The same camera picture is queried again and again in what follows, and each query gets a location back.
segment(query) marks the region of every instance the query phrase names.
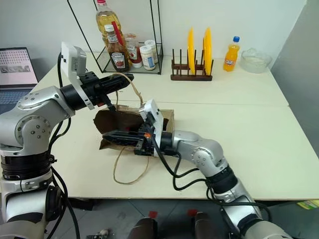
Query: orange soda bottle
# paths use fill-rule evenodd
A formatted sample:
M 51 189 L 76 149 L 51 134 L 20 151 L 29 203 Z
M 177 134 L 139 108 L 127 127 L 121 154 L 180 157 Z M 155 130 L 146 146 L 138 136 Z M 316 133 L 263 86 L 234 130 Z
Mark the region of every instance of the orange soda bottle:
M 228 52 L 225 56 L 224 61 L 224 70 L 225 71 L 233 71 L 236 61 L 237 61 L 237 55 L 238 51 L 240 49 L 238 42 L 239 42 L 239 36 L 234 36 L 233 43 L 228 46 Z

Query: wire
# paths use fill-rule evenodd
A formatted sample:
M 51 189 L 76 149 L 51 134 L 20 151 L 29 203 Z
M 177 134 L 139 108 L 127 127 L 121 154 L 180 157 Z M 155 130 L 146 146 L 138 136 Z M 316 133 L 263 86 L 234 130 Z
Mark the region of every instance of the wire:
M 115 160 L 114 168 L 113 168 L 113 180 L 114 180 L 115 182 L 119 183 L 119 184 L 131 185 L 131 184 L 134 184 L 134 183 L 136 183 L 137 181 L 139 181 L 139 180 L 145 175 L 146 171 L 147 171 L 148 168 L 149 168 L 150 157 L 148 157 L 148 163 L 147 163 L 147 165 L 146 165 L 146 167 L 145 167 L 143 173 L 141 173 L 141 175 L 140 175 L 137 179 L 135 179 L 135 180 L 133 180 L 133 181 L 131 181 L 131 182 L 127 182 L 127 183 L 121 182 L 121 181 L 119 181 L 119 180 L 116 179 L 116 177 L 115 177 L 115 172 L 116 172 L 116 168 L 117 168 L 117 166 L 118 166 L 118 162 L 119 162 L 120 156 L 121 156 L 122 152 L 124 151 L 124 149 L 125 149 L 125 147 L 122 148 L 122 150 L 121 150 L 119 156 L 118 156 L 118 157 L 116 158 L 116 160 Z
M 198 183 L 198 182 L 205 182 L 206 183 L 205 179 L 200 178 L 200 179 L 196 179 L 194 181 L 191 181 L 190 183 L 186 184 L 183 187 L 176 186 L 176 174 L 177 174 L 177 170 L 178 170 L 179 164 L 181 162 L 181 154 L 179 152 L 176 152 L 176 154 L 178 155 L 178 160 L 177 160 L 177 164 L 175 166 L 174 175 L 173 175 L 173 187 L 174 187 L 175 190 L 177 190 L 177 191 L 184 190 L 184 189 L 188 188 L 189 186 L 193 185 L 194 183 Z
M 63 87 L 62 76 L 61 76 L 61 56 L 62 56 L 62 53 L 60 52 L 59 56 L 58 56 L 58 63 L 57 63 L 58 78 L 59 78 L 59 86 L 60 86 L 60 88 Z
M 59 86 L 60 88 L 63 87 L 63 82 L 62 82 L 62 76 L 61 76 L 61 52 L 59 53 L 59 56 L 58 56 L 58 61 L 57 61 L 57 71 L 58 71 L 58 79 L 59 79 Z M 54 133 L 52 134 L 52 138 L 49 142 L 49 146 L 48 146 L 48 155 L 51 154 L 51 150 L 52 150 L 52 146 L 53 144 L 55 143 L 55 141 L 57 141 L 60 137 L 64 136 L 68 130 L 70 129 L 70 126 L 71 126 L 71 118 L 68 119 L 68 125 L 66 127 L 66 129 L 64 130 L 63 133 L 59 134 L 59 131 L 61 129 L 63 125 L 63 121 L 61 121 L 56 130 L 54 131 Z M 66 187 L 66 184 L 65 182 L 63 181 L 62 177 L 57 173 L 57 171 L 51 166 L 51 170 L 52 170 L 52 181 L 53 181 L 53 184 L 56 186 L 56 187 L 59 187 L 59 185 L 57 184 L 56 180 L 55 180 L 55 177 L 57 177 L 57 179 L 59 180 L 59 182 L 61 183 L 62 187 L 63 187 L 63 192 L 61 192 L 61 196 L 63 198 L 63 201 L 64 201 L 64 204 L 63 204 L 63 208 L 62 208 L 62 211 L 61 211 L 61 214 L 58 218 L 58 220 L 56 221 L 53 229 L 51 230 L 49 236 L 47 237 L 47 239 L 51 239 L 54 232 L 56 231 L 57 227 L 59 226 L 63 216 L 64 216 L 64 213 L 65 213 L 65 210 L 66 210 L 66 207 L 69 209 L 70 211 L 70 214 L 71 214 L 71 217 L 72 217 L 72 220 L 73 220 L 73 224 L 74 224 L 74 228 L 75 228 L 75 233 L 76 233 L 76 238 L 77 239 L 80 239 L 80 230 L 79 230 L 79 225 L 78 225 L 78 222 L 77 222 L 77 219 L 76 219 L 76 216 L 75 216 L 75 213 L 73 211 L 73 208 L 71 206 L 71 203 L 68 199 L 68 190 L 67 190 L 67 187 Z
M 270 221 L 270 222 L 273 221 L 273 217 L 271 215 L 271 212 L 270 212 L 269 208 L 266 205 L 262 204 L 262 203 L 256 203 L 256 202 L 224 203 L 224 202 L 221 202 L 221 201 L 218 201 L 218 200 L 214 199 L 213 195 L 214 195 L 214 193 L 213 193 L 212 188 L 211 187 L 207 187 L 206 197 L 208 198 L 208 200 L 211 200 L 213 203 L 215 203 L 215 204 L 217 204 L 219 206 L 254 206 L 254 207 L 260 207 L 261 209 L 264 209 L 267 212 L 268 221 Z
M 54 184 L 56 187 L 58 187 L 58 184 L 57 184 L 57 182 L 56 182 L 56 180 L 55 180 L 55 178 L 54 178 L 54 175 L 52 175 L 52 181 L 53 181 L 53 184 Z M 63 218 L 63 216 L 64 216 L 65 210 L 66 210 L 66 204 L 65 204 L 65 202 L 63 201 L 63 206 L 62 206 L 61 214 L 60 214 L 58 220 L 56 221 L 54 227 L 52 228 L 50 234 L 48 235 L 48 237 L 47 237 L 46 239 L 51 239 L 51 238 L 53 237 L 53 234 L 55 233 L 57 227 L 59 226 L 59 224 L 60 224 L 60 222 L 61 222 L 61 220 L 62 220 L 62 218 Z
M 57 61 L 58 79 L 59 79 L 60 88 L 63 87 L 62 75 L 61 75 L 61 55 L 62 55 L 62 53 L 60 52 L 59 55 L 58 55 L 58 61 Z M 60 131 L 61 127 L 62 127 L 62 125 L 63 125 L 63 121 L 61 121 L 58 124 L 56 130 L 52 134 L 51 141 L 57 136 L 57 134 L 59 133 L 59 131 Z M 48 155 L 51 153 L 51 148 L 52 148 L 52 145 L 51 145 L 51 148 L 50 148 L 50 143 L 49 143 Z
M 189 174 L 189 173 L 191 173 L 191 172 L 194 172 L 194 171 L 198 171 L 198 170 L 199 170 L 198 168 L 193 168 L 193 169 L 190 169 L 190 170 L 188 170 L 187 172 L 184 172 L 184 173 L 179 174 L 179 175 L 176 174 L 176 173 L 174 173 L 173 170 L 172 170 L 172 169 L 170 168 L 170 166 L 168 165 L 167 161 L 165 160 L 164 155 L 162 154 L 162 152 L 161 152 L 161 150 L 160 150 L 160 148 L 159 148 L 159 146 L 158 146 L 158 144 L 157 144 L 157 142 L 156 142 L 156 140 L 155 140 L 155 138 L 154 138 L 153 130 L 152 130 L 151 127 L 150 127 L 149 125 L 147 125 L 147 124 L 146 124 L 146 128 L 147 128 L 148 132 L 151 134 L 151 140 L 152 140 L 153 146 L 154 146 L 156 152 L 158 153 L 159 158 L 160 158 L 162 164 L 164 165 L 164 167 L 166 168 L 166 170 L 171 174 L 171 176 L 174 176 L 174 177 L 176 177 L 176 178 L 181 178 L 181 177 L 184 177 L 184 176 L 186 176 L 187 174 Z
M 79 229 L 79 224 L 78 224 L 78 221 L 76 219 L 76 216 L 75 216 L 75 213 L 74 213 L 74 210 L 72 208 L 72 205 L 68 199 L 68 190 L 67 190 L 67 187 L 66 187 L 66 184 L 65 182 L 63 181 L 62 177 L 58 174 L 58 172 L 53 168 L 51 167 L 51 170 L 53 172 L 53 174 L 57 177 L 57 179 L 59 180 L 59 182 L 61 183 L 62 185 L 62 188 L 63 188 L 63 192 L 61 193 L 62 194 L 62 197 L 64 199 L 64 202 L 67 206 L 67 208 L 69 209 L 70 211 L 70 214 L 71 214 L 71 217 L 72 217 L 72 220 L 73 220 L 73 224 L 74 224 L 74 228 L 75 228 L 75 234 L 76 234 L 76 238 L 77 239 L 80 239 L 80 229 Z
M 66 128 L 65 128 L 63 133 L 61 133 L 59 135 L 56 135 L 56 136 L 54 136 L 54 135 L 52 136 L 52 138 L 50 140 L 50 143 L 49 143 L 49 147 L 48 147 L 48 154 L 51 154 L 52 146 L 55 143 L 55 141 L 57 141 L 57 139 L 59 139 L 60 137 L 64 136 L 68 132 L 68 130 L 70 129 L 70 126 L 71 126 L 71 118 L 68 119 L 68 125 L 66 126 Z

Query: table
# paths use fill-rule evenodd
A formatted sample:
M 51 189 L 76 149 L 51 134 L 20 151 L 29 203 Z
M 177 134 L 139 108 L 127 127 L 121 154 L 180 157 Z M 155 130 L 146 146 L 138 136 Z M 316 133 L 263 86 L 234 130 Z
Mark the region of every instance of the table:
M 168 103 L 288 105 L 269 70 L 262 74 L 253 74 L 237 66 L 234 72 L 229 73 L 222 69 L 223 60 L 216 59 L 212 82 L 176 82 L 170 80 L 170 63 L 171 57 L 164 57 L 162 75 L 135 74 L 134 84 L 144 99 L 153 98 L 156 102 Z M 100 78 L 110 75 L 101 73 L 91 53 L 87 53 L 86 67 Z M 56 66 L 44 77 L 37 89 L 52 84 L 58 86 Z M 138 100 L 129 87 L 123 89 L 119 95 L 119 99 L 123 101 Z M 110 99 L 115 100 L 115 94 L 110 94 Z
M 120 102 L 135 106 L 136 102 Z M 190 130 L 218 141 L 236 176 L 258 200 L 319 198 L 319 160 L 288 107 L 259 107 L 158 103 L 174 109 L 175 128 Z M 98 150 L 101 135 L 93 124 L 98 109 L 83 109 L 72 118 L 70 131 L 58 140 L 52 153 L 54 164 L 68 185 L 71 197 L 81 198 L 205 198 L 205 185 L 198 183 L 181 192 L 158 158 L 150 159 L 146 175 L 134 185 L 113 181 L 119 152 Z M 117 179 L 128 182 L 144 170 L 147 158 L 129 152 L 121 156 Z M 176 159 L 170 157 L 173 167 Z M 180 171 L 193 165 L 182 161 Z M 199 172 L 178 179 L 178 184 L 200 178 Z
M 218 141 L 235 174 L 257 200 L 319 198 L 319 160 L 288 107 L 269 71 L 263 74 L 221 70 L 216 60 L 212 82 L 172 82 L 170 58 L 165 57 L 162 75 L 135 74 L 134 83 L 144 100 L 154 98 L 160 109 L 174 109 L 175 128 Z M 88 54 L 87 68 L 101 74 Z M 64 84 L 69 84 L 63 77 Z M 58 85 L 56 66 L 35 90 Z M 120 93 L 120 104 L 138 107 L 131 87 Z M 72 118 L 70 131 L 59 139 L 52 153 L 56 170 L 64 178 L 70 197 L 79 198 L 188 198 L 204 199 L 205 185 L 198 183 L 178 192 L 158 158 L 150 158 L 146 175 L 134 185 L 113 181 L 113 166 L 119 152 L 98 150 L 101 135 L 93 124 L 98 108 L 82 109 Z M 168 159 L 171 167 L 175 158 Z M 144 170 L 147 158 L 125 152 L 117 178 L 131 181 Z M 193 167 L 182 161 L 180 170 Z M 194 172 L 178 184 L 202 177 Z

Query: yellow plate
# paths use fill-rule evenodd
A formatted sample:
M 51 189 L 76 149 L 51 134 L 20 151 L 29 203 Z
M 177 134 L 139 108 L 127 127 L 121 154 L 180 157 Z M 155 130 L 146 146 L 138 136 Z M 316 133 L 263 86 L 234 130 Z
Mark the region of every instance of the yellow plate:
M 187 39 L 187 49 L 188 49 L 188 64 L 190 71 L 195 74 L 195 60 L 194 60 L 194 35 L 193 28 L 190 29 Z
M 205 59 L 205 72 L 206 75 L 210 75 L 211 70 L 211 33 L 210 28 L 208 27 L 205 31 L 204 37 L 204 59 Z

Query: white wall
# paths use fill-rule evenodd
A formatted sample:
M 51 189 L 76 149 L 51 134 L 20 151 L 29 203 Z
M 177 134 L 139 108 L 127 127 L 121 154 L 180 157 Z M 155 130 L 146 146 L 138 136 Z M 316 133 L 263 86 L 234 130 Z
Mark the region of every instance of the white wall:
M 103 42 L 92 1 L 70 1 L 94 50 L 100 51 Z M 164 53 L 170 55 L 172 48 L 186 50 L 191 26 L 195 47 L 201 49 L 204 31 L 210 26 L 213 57 L 224 57 L 232 37 L 239 35 L 242 49 L 256 47 L 276 59 L 305 2 L 159 0 Z M 148 0 L 108 0 L 108 5 L 117 13 L 123 32 L 136 32 L 141 40 L 152 37 Z M 62 40 L 88 50 L 66 0 L 0 0 L 0 47 L 27 46 L 40 75 L 55 64 Z

